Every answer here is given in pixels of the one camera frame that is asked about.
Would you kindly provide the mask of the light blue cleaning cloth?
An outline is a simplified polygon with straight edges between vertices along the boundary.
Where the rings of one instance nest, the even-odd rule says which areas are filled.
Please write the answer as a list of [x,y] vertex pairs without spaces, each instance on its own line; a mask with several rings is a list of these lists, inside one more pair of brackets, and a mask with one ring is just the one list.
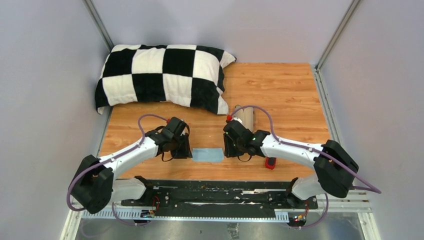
[[194,148],[192,151],[194,162],[220,163],[224,160],[222,148]]

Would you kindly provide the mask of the beige plaid glasses case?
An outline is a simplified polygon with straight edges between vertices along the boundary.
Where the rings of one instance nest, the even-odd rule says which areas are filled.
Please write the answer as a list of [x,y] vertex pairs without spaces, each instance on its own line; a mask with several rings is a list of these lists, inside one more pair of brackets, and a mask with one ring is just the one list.
[[253,133],[255,131],[255,109],[253,107],[246,107],[240,110],[241,107],[241,105],[234,107],[236,113],[233,117],[238,118],[243,126]]

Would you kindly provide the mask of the red sunglasses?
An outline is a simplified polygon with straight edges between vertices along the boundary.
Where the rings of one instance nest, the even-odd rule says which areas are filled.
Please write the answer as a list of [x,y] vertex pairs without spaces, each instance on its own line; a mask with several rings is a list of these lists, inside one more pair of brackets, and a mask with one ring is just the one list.
[[267,169],[273,170],[276,166],[277,159],[275,157],[266,157],[265,158],[265,167]]

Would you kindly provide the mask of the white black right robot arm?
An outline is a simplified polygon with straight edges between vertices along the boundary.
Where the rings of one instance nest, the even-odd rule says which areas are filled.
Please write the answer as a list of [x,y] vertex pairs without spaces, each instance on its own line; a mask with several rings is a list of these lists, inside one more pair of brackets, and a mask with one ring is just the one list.
[[315,195],[328,194],[345,198],[350,191],[359,166],[334,140],[324,144],[304,143],[273,136],[270,132],[251,132],[238,120],[227,121],[223,128],[224,155],[285,159],[314,170],[307,177],[296,177],[285,191],[286,204],[298,209]]

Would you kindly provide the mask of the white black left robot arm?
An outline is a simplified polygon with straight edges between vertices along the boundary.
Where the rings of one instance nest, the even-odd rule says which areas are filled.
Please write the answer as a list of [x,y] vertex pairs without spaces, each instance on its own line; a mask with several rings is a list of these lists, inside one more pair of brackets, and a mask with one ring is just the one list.
[[[96,157],[92,154],[81,161],[67,190],[66,203],[77,212],[96,214],[106,206],[123,200],[135,200],[140,206],[149,206],[153,193],[141,177],[121,179],[120,176],[143,161],[163,156],[182,155],[191,158],[190,127],[177,117],[166,119],[165,126],[141,131],[141,138],[114,153]],[[77,200],[81,208],[72,205]]]

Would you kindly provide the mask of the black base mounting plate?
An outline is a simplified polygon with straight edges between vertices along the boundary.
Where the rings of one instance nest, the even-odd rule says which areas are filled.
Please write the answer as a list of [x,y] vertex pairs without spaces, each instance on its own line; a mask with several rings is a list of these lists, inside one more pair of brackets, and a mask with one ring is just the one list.
[[119,202],[126,207],[152,207],[157,217],[209,219],[271,219],[276,210],[305,212],[318,209],[315,196],[290,205],[288,181],[147,181],[141,199]]

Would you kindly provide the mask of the black and white checkered pillow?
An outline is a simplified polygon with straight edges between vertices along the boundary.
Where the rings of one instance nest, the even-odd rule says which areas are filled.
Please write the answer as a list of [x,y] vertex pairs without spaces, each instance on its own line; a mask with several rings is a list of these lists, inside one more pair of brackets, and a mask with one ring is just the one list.
[[171,102],[226,115],[224,69],[231,53],[193,44],[118,44],[107,55],[95,89],[95,109],[133,102]]

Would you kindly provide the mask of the aluminium rail frame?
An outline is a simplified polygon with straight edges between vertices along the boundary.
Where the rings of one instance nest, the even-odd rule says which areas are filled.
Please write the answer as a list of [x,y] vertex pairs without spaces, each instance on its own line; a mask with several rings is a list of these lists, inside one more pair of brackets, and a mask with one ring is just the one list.
[[302,227],[290,227],[297,209],[277,209],[266,218],[155,217],[137,225],[137,207],[117,206],[96,214],[70,211],[62,240],[378,240],[368,195],[353,190],[346,198],[318,195]]

